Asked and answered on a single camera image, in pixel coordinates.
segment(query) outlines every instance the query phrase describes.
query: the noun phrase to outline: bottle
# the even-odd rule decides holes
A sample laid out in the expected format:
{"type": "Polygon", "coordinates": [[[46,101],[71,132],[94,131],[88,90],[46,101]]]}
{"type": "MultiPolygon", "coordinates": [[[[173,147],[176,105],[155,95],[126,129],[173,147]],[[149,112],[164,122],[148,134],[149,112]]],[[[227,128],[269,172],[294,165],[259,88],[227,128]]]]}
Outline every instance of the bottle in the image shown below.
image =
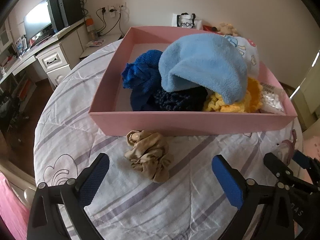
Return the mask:
{"type": "Polygon", "coordinates": [[[94,28],[93,20],[91,17],[85,20],[85,25],[87,26],[89,39],[91,39],[92,41],[96,40],[98,38],[98,34],[96,29],[94,28]]]}

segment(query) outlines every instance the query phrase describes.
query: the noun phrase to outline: blue grip pad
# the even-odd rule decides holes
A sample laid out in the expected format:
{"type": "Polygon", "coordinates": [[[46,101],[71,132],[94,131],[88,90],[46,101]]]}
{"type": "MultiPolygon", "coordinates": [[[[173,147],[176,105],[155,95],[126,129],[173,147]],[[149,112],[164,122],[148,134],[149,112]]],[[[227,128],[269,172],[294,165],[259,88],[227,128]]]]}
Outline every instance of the blue grip pad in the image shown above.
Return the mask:
{"type": "Polygon", "coordinates": [[[216,155],[213,157],[212,171],[216,175],[230,204],[239,210],[244,202],[243,191],[228,169],[230,171],[232,170],[230,165],[221,155],[216,155]]]}
{"type": "Polygon", "coordinates": [[[79,190],[78,202],[81,207],[91,204],[109,170],[109,165],[109,157],[105,154],[79,190]]]}
{"type": "Polygon", "coordinates": [[[305,156],[302,152],[296,150],[292,159],[303,169],[310,168],[309,158],[305,156]]]}

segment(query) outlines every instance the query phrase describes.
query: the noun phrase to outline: bedsheet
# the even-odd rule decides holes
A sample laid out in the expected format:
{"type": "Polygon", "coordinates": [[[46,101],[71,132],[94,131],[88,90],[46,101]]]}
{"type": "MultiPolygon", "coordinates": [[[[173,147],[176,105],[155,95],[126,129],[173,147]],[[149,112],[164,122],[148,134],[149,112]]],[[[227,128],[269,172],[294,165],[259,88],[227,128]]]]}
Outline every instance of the bedsheet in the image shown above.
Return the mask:
{"type": "MultiPolygon", "coordinates": [[[[49,99],[35,131],[36,183],[53,186],[76,178],[103,152],[109,155],[110,169],[85,211],[105,239],[217,239],[236,208],[229,204],[212,172],[212,158],[222,154],[245,178],[274,185],[276,179],[263,165],[263,156],[282,140],[292,139],[292,129],[297,131],[296,145],[302,150],[298,120],[279,131],[167,137],[169,153],[174,155],[170,179],[153,183],[133,171],[124,158],[130,149],[126,138],[105,136],[88,115],[120,42],[79,63],[49,99]]],[[[72,239],[78,239],[64,207],[60,210],[72,239]]]]}

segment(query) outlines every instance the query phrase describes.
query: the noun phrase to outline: white cloth with cartoon print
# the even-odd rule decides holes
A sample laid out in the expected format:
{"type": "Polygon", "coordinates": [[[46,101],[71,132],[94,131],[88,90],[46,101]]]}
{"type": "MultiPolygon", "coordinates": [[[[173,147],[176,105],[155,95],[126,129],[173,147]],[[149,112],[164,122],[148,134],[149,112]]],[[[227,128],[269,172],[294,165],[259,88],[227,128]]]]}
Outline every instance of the white cloth with cartoon print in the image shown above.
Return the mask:
{"type": "Polygon", "coordinates": [[[259,76],[259,55],[256,44],[253,41],[243,37],[234,37],[223,35],[233,46],[235,46],[242,55],[247,64],[248,76],[258,78],[259,76]]]}

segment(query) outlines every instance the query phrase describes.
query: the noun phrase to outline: yellow knitted item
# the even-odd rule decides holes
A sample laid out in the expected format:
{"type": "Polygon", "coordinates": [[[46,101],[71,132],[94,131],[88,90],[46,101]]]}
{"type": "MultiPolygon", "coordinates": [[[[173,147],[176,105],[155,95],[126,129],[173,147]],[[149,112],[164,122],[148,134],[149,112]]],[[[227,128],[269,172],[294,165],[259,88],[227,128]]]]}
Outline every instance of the yellow knitted item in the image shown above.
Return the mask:
{"type": "Polygon", "coordinates": [[[248,77],[248,87],[244,99],[232,105],[226,105],[222,96],[214,92],[204,103],[203,111],[227,113],[254,113],[261,108],[262,86],[259,81],[248,77]]]}

